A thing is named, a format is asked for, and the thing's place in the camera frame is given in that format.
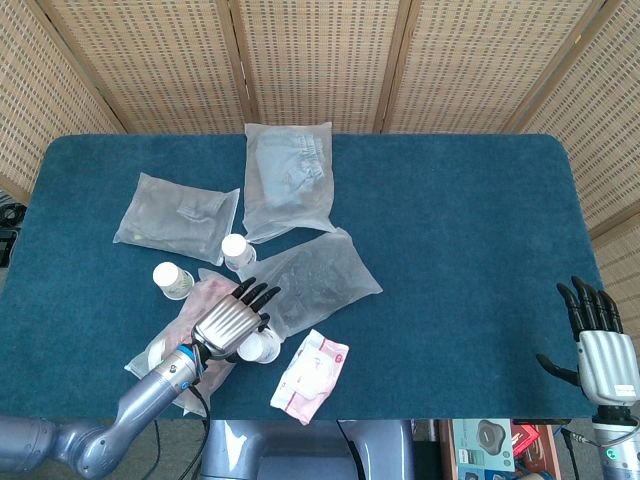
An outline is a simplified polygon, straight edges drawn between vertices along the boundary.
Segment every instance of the red object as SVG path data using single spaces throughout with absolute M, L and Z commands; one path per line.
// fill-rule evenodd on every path
M 513 456 L 518 457 L 535 442 L 540 434 L 531 425 L 515 425 L 511 422 L 511 444 Z

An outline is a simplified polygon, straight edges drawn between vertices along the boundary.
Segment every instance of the robotic arm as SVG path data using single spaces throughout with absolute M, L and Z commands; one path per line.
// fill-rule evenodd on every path
M 266 327 L 269 315 L 258 312 L 280 288 L 258 297 L 267 284 L 247 292 L 254 282 L 255 278 L 250 278 L 224 297 L 196 322 L 193 343 L 179 346 L 124 394 L 110 427 L 0 416 L 0 472 L 28 472 L 50 457 L 83 478 L 103 478 L 111 473 L 140 432 L 197 383 L 207 360 L 231 357 L 252 332 Z
M 578 351 L 578 371 L 536 358 L 548 373 L 576 387 L 595 405 L 596 440 L 568 432 L 572 440 L 598 448 L 606 480 L 640 479 L 640 420 L 629 407 L 640 395 L 640 375 L 631 337 L 625 335 L 618 307 L 606 292 L 572 277 L 578 297 L 559 283 Z

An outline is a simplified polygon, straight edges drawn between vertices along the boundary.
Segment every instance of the clear plastic bag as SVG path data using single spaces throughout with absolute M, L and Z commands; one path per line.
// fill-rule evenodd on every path
M 336 310 L 382 288 L 347 232 L 338 229 L 238 270 L 282 291 L 269 302 L 269 326 L 281 339 L 321 322 Z
M 212 192 L 141 173 L 113 243 L 155 248 L 222 265 L 222 239 L 231 232 L 239 194 L 239 189 Z
M 334 232 L 331 122 L 271 127 L 248 123 L 244 189 L 247 240 L 262 243 L 294 227 Z
M 236 283 L 219 273 L 209 271 L 204 281 L 198 282 L 187 297 L 180 314 L 167 325 L 149 344 L 145 350 L 136 355 L 124 368 L 136 377 L 142 378 L 175 349 L 191 342 L 191 329 L 201 315 L 211 310 L 216 303 L 236 288 Z M 210 397 L 227 378 L 234 364 L 224 360 L 209 360 L 207 369 L 202 374 L 200 383 L 196 385 L 202 397 L 210 406 Z M 189 412 L 205 416 L 200 400 L 193 393 L 185 390 L 173 402 Z

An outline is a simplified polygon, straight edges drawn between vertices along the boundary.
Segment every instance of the pink and white packet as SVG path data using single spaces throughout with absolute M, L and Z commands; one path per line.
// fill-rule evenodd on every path
M 282 374 L 271 406 L 307 425 L 336 386 L 348 352 L 347 345 L 311 330 Z

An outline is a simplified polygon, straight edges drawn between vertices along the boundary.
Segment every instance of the teal felt surface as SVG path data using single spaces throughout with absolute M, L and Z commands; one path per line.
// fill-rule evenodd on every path
M 173 261 L 112 244 L 141 171 L 218 191 L 244 184 L 242 135 L 82 135 L 49 147 L 0 299 L 0 411 L 109 417 L 123 366 L 180 309 L 151 280 Z M 588 416 L 558 281 L 599 283 L 561 145 L 541 135 L 335 135 L 334 225 L 384 292 L 317 326 L 351 347 L 319 419 Z M 242 197 L 235 231 L 244 232 Z M 315 238 L 295 229 L 266 258 Z M 280 419 L 269 400 L 305 333 L 272 364 L 239 365 L 212 399 L 228 419 Z M 166 416 L 180 417 L 171 407 Z

